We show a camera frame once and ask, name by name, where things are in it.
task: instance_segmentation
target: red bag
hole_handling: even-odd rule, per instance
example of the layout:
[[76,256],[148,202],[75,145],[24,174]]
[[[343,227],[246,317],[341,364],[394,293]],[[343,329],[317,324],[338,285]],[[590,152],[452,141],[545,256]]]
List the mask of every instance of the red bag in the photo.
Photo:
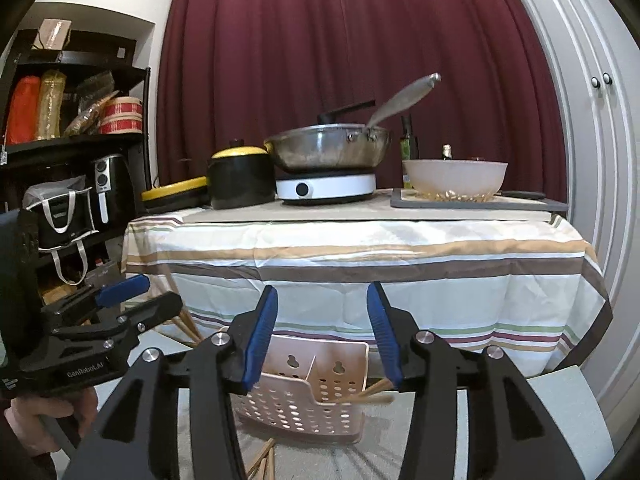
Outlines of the red bag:
[[35,139],[39,94],[39,77],[28,75],[18,81],[11,96],[11,107],[6,121],[7,144],[21,144]]

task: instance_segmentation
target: striped tablecloth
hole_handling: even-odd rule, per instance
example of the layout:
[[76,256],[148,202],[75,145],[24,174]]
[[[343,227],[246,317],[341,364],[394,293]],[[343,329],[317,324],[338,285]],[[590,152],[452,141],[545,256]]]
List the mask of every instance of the striped tablecloth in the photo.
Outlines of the striped tablecloth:
[[203,334],[254,308],[268,283],[275,333],[373,344],[366,288],[380,280],[421,328],[458,348],[500,345],[534,376],[581,364],[612,318],[593,248],[559,216],[190,223],[194,211],[132,222],[123,265],[151,278],[149,295],[178,292]]

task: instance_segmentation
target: stainless steel wok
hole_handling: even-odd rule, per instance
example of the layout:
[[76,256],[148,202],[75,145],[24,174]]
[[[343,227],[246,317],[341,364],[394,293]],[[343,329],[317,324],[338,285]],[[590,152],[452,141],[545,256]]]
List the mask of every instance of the stainless steel wok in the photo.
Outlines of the stainless steel wok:
[[335,123],[335,116],[373,106],[375,102],[321,114],[319,122],[332,124],[282,132],[266,139],[265,148],[274,163],[287,173],[373,169],[382,161],[391,142],[391,132],[377,124],[415,105],[438,81],[438,73],[414,81],[376,110],[367,124]]

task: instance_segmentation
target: curtain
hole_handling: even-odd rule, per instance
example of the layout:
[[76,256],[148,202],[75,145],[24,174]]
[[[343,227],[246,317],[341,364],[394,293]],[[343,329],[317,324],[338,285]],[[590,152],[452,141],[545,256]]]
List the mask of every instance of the curtain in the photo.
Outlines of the curtain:
[[[447,143],[454,158],[508,162],[503,189],[566,199],[558,101],[520,0],[188,0],[186,14],[185,0],[174,0],[170,22],[175,41],[165,38],[159,81],[168,108],[158,110],[163,184],[203,175],[231,139],[260,146],[314,124],[321,111],[382,104],[440,72],[442,81],[411,110],[420,156],[439,158]],[[172,84],[180,74],[182,84]],[[382,125],[395,140],[376,170],[378,187],[397,187],[401,122]]]

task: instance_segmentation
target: blue gripper pad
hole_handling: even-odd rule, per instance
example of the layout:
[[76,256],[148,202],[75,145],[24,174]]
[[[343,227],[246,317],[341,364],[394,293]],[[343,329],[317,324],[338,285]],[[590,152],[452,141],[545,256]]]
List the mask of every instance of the blue gripper pad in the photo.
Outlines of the blue gripper pad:
[[396,388],[403,380],[402,368],[400,367],[400,345],[396,341],[396,335],[389,322],[385,305],[386,295],[382,286],[378,283],[371,283],[367,288],[367,312],[373,327],[373,334],[376,337],[378,353],[385,369],[386,378],[391,380]]
[[121,304],[149,290],[151,282],[144,274],[138,274],[115,285],[105,286],[95,297],[95,303],[102,308]]
[[278,293],[270,285],[262,292],[258,306],[258,319],[255,322],[254,332],[251,334],[249,344],[244,354],[244,374],[242,375],[242,386],[247,391],[254,387],[260,380],[262,364],[267,355],[267,348],[271,341],[273,327],[278,316]]

